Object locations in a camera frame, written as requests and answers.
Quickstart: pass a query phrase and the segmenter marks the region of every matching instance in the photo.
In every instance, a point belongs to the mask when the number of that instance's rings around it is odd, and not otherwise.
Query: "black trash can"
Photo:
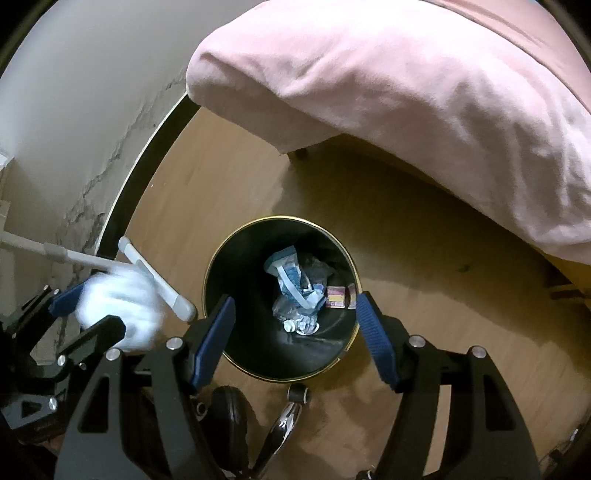
[[[236,325],[224,354],[247,374],[271,382],[294,382],[332,367],[358,332],[355,310],[324,307],[320,328],[310,336],[287,333],[272,313],[281,294],[277,279],[263,269],[273,253],[290,245],[331,266],[345,286],[361,285],[345,247],[328,231],[307,220],[273,216],[254,220],[232,233],[214,254],[203,287],[209,314],[226,293],[236,301]]]

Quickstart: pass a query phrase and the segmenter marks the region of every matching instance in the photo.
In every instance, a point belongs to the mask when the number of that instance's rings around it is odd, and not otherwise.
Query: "pink fabric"
[[[499,34],[417,0],[272,0],[197,48],[198,104],[286,152],[341,132],[591,264],[591,115]]]

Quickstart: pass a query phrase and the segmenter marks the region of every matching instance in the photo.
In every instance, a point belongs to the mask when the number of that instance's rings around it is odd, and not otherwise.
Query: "wheel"
[[[303,383],[293,383],[287,390],[287,400],[301,405],[310,402],[310,389]]]

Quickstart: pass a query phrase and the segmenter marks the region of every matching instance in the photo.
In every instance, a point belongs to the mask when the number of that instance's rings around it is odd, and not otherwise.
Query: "white glove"
[[[160,331],[164,310],[153,278],[138,267],[113,267],[110,273],[90,277],[76,307],[83,328],[107,315],[125,324],[125,338],[115,347],[125,351],[148,350]]]

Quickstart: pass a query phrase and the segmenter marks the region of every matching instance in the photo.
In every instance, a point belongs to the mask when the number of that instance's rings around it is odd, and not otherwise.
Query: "wall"
[[[51,7],[0,78],[0,148],[15,157],[6,230],[92,252],[135,157],[184,92],[193,50],[257,3],[59,0]],[[0,267],[2,311],[45,283],[65,287],[81,274],[21,252],[13,263],[14,280]]]

